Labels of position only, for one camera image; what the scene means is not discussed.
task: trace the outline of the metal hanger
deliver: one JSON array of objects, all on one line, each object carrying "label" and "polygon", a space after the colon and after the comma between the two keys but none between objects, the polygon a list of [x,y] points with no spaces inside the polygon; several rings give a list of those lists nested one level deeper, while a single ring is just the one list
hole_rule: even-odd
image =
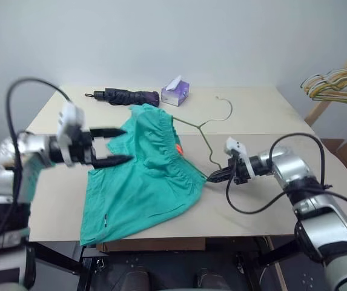
[{"label": "metal hanger", "polygon": [[230,118],[231,114],[233,114],[233,105],[230,102],[230,100],[225,99],[225,98],[220,98],[218,96],[216,96],[216,99],[218,99],[218,100],[225,100],[225,101],[227,101],[229,103],[229,105],[230,105],[230,112],[229,112],[229,114],[227,115],[226,118],[221,118],[221,119],[214,119],[213,118],[213,119],[209,119],[209,120],[201,123],[201,125],[195,125],[195,124],[192,124],[192,123],[190,123],[188,121],[182,120],[182,119],[174,117],[174,116],[173,116],[173,119],[175,119],[177,121],[180,121],[182,123],[188,124],[190,126],[193,126],[193,127],[197,128],[200,131],[200,134],[203,136],[203,139],[204,139],[205,143],[207,144],[207,147],[210,149],[210,155],[209,155],[208,159],[210,160],[210,162],[212,162],[213,164],[217,165],[219,167],[219,169],[222,169],[222,166],[218,162],[215,162],[215,161],[212,160],[212,155],[213,155],[214,152],[212,151],[210,143],[207,141],[207,138],[205,137],[204,132],[202,130],[202,126],[204,126],[205,124],[209,123],[210,121],[224,121],[224,120],[227,120],[228,118]]}]

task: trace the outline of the hanger hook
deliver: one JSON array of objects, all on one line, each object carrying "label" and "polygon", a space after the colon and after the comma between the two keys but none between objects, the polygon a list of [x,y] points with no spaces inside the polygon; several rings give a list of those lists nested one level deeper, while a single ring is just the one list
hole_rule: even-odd
[{"label": "hanger hook", "polygon": [[210,121],[224,121],[224,120],[227,120],[228,118],[230,118],[231,114],[233,114],[233,105],[232,105],[230,100],[228,100],[226,98],[220,98],[219,96],[215,96],[215,98],[218,99],[218,100],[225,100],[225,101],[227,101],[229,103],[229,105],[230,105],[230,112],[229,112],[229,114],[225,118],[209,119],[209,120],[201,123],[201,125],[199,127],[202,127],[203,125],[205,125],[206,123],[208,123]]}]

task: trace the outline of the orange tag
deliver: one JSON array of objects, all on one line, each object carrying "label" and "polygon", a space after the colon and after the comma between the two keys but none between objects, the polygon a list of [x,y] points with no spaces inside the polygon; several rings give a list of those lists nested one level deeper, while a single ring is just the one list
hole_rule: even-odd
[{"label": "orange tag", "polygon": [[181,148],[181,146],[179,144],[176,144],[176,150],[180,153],[180,155],[184,155],[183,153],[183,149]]}]

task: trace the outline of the white table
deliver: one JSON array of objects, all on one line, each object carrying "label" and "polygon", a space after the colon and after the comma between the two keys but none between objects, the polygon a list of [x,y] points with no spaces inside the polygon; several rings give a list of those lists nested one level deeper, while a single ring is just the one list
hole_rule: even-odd
[{"label": "white table", "polygon": [[[86,128],[119,127],[130,116],[127,106],[112,106],[84,96],[84,93],[99,90],[97,88],[63,86],[63,89],[76,105],[84,109]],[[178,118],[200,124],[210,118],[222,118],[228,113],[228,104],[214,98],[216,95],[228,98],[234,107],[229,120],[211,122],[204,127],[204,132],[214,149],[214,159],[223,166],[226,165],[228,158],[223,153],[223,147],[229,136],[243,142],[249,154],[255,155],[269,149],[273,141],[283,134],[312,133],[310,127],[274,88],[195,88],[191,89],[191,95],[180,107],[162,103],[161,108]],[[56,133],[58,112],[63,103],[62,97],[55,93],[28,129],[37,134]],[[199,132],[176,121],[174,125],[182,141],[185,157],[206,174],[217,170],[217,167],[208,160],[208,148]],[[106,154],[104,144],[104,141],[96,142],[99,156]],[[283,144],[293,147],[294,151],[311,166],[319,179],[320,160],[316,144],[301,137],[286,140]],[[31,207],[31,241],[79,240],[89,169],[91,167],[80,165],[68,169],[60,165],[41,173]],[[334,185],[333,191],[347,196],[347,170],[327,150],[326,170],[326,183]],[[200,201],[189,211],[129,238],[293,233],[296,219],[287,198],[282,198],[260,214],[242,215],[228,205],[225,187],[225,182],[206,183]],[[241,209],[252,210],[266,204],[280,193],[281,189],[273,177],[260,177],[248,184],[232,185],[230,191],[233,203]],[[341,201],[339,203],[347,213],[347,205]]]}]

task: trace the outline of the green shorts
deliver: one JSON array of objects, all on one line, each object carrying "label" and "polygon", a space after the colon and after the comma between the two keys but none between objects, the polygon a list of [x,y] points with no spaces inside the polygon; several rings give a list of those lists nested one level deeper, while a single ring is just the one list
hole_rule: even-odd
[{"label": "green shorts", "polygon": [[183,156],[172,116],[144,104],[131,106],[127,134],[108,143],[113,154],[132,155],[125,164],[90,170],[81,245],[134,234],[189,209],[206,177]]}]

